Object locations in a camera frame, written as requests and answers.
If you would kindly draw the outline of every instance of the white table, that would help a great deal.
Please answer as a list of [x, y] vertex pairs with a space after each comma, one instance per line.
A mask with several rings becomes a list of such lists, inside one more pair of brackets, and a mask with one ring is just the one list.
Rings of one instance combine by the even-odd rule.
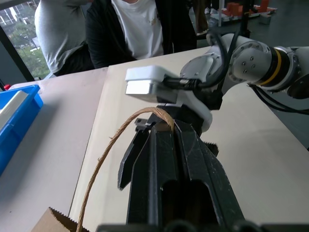
[[[156, 106], [125, 95], [127, 68], [156, 64], [180, 73], [186, 62], [207, 50], [109, 67], [70, 217], [78, 220], [88, 181], [109, 137], [135, 111]], [[131, 124], [120, 136], [93, 185], [84, 218], [84, 226], [92, 232], [101, 223], [126, 221], [129, 186], [117, 189], [117, 173], [134, 128]], [[247, 219], [257, 223], [309, 222], [309, 154], [245, 84], [227, 92], [202, 139], [218, 144], [218, 158]]]
[[0, 232], [31, 230], [47, 207], [68, 214], [107, 69], [38, 84], [44, 106], [0, 177]]

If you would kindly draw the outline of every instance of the brown paper bag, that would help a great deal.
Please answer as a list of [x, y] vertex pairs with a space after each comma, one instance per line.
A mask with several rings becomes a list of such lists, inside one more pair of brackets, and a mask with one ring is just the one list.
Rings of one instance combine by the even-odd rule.
[[48, 208], [31, 232], [75, 232], [77, 223], [55, 209]]

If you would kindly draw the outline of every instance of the blue plastic bin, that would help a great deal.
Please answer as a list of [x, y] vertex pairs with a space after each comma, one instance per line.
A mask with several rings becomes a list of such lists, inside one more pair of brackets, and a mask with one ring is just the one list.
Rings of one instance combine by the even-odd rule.
[[0, 109], [20, 90], [28, 96], [0, 130], [0, 175], [43, 106], [43, 101], [38, 94], [40, 87], [33, 85], [0, 92]]

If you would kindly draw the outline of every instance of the brown string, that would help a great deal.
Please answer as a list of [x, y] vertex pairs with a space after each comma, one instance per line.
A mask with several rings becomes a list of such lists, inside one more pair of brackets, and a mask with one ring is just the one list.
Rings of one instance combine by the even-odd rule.
[[92, 177], [89, 181], [89, 184], [88, 184], [85, 196], [84, 196], [84, 201], [83, 201], [82, 208], [81, 208], [81, 211], [80, 211], [80, 214], [79, 214], [79, 220], [78, 220], [76, 232], [82, 231], [84, 214], [85, 214], [85, 209], [86, 209], [87, 201], [88, 201], [88, 198], [89, 198], [90, 190], [92, 188], [93, 183], [95, 182], [97, 174], [98, 174], [103, 162], [105, 161], [110, 149], [112, 148], [112, 146], [114, 145], [116, 140], [119, 138], [119, 136], [122, 134], [122, 132], [130, 124], [130, 122], [133, 121], [137, 116], [139, 116], [140, 114], [143, 114], [143, 113], [154, 113], [159, 118], [166, 121], [167, 124], [169, 125], [169, 127], [171, 128], [171, 130], [173, 131], [174, 121], [173, 121], [172, 117], [166, 111], [159, 109], [159, 108], [155, 108], [155, 107], [147, 107], [147, 108], [141, 109], [141, 110], [135, 112], [131, 117], [129, 117], [125, 121], [125, 123], [117, 130], [116, 134], [114, 135], [114, 137], [112, 138], [112, 140], [108, 144], [107, 148], [105, 149], [103, 155], [98, 160], [98, 164], [97, 164], [97, 166], [96, 166], [96, 168], [95, 168], [95, 170], [92, 174]]

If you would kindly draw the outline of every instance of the tree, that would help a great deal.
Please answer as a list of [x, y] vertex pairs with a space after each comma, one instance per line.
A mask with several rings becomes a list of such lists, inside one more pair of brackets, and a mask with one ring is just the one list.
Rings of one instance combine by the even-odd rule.
[[37, 48], [32, 40], [36, 37], [34, 25], [35, 11], [30, 7], [24, 7], [24, 9], [19, 11], [19, 21], [10, 25], [5, 32], [32, 76], [43, 79], [50, 73], [50, 71], [41, 49]]
[[17, 52], [31, 72], [32, 76], [44, 79], [50, 71], [47, 67], [43, 53], [40, 49], [34, 51], [31, 51], [31, 49], [33, 48], [30, 46], [25, 46], [21, 49], [17, 49]]

